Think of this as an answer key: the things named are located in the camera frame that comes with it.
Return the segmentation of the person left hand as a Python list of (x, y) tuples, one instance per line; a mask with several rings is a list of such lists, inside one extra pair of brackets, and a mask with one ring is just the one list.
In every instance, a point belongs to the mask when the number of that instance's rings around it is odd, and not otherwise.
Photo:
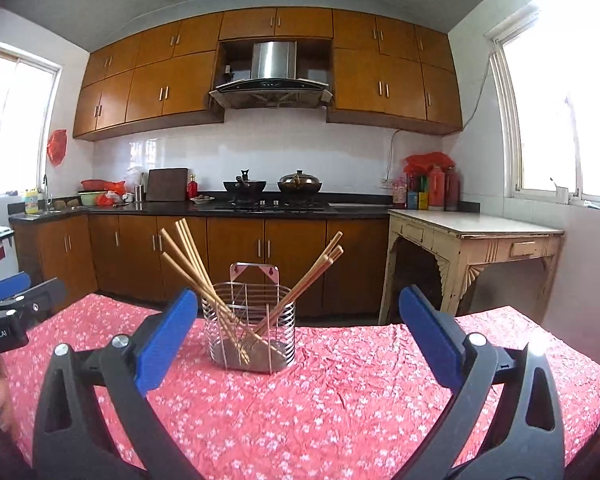
[(18, 434), (14, 404), (10, 394), (4, 362), (0, 358), (0, 428), (5, 434), (15, 437)]

